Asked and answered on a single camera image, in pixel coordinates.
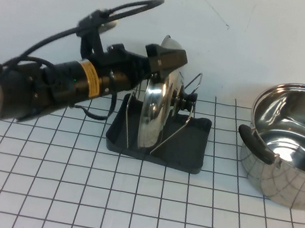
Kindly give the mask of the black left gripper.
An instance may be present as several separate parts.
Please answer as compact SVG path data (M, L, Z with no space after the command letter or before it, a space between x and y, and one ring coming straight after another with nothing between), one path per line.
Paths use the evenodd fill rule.
M127 51L123 44L115 44L107 48L104 63L115 73L122 73L127 78L127 86L118 90L135 88L143 80L150 79L162 83L178 68L187 64L187 53L182 48L165 48L158 44L146 45L146 56Z

